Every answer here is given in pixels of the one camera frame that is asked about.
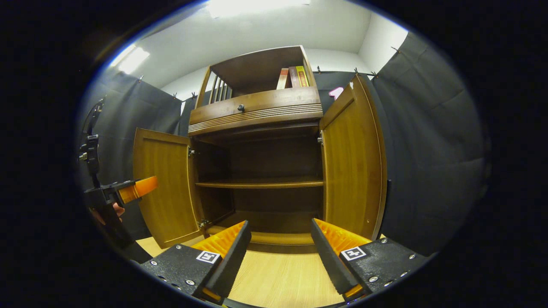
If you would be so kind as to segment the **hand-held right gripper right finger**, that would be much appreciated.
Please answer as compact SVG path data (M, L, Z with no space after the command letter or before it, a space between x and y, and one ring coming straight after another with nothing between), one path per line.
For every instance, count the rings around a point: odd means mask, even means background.
M347 302L390 288L430 260L387 237L369 240L317 218L311 220L311 237L332 284Z

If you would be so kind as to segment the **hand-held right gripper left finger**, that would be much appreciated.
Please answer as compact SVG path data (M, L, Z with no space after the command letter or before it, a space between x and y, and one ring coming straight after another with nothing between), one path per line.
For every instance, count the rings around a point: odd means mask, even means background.
M140 267L176 292L206 302L223 302L251 239L249 222L244 220L193 246L174 245Z

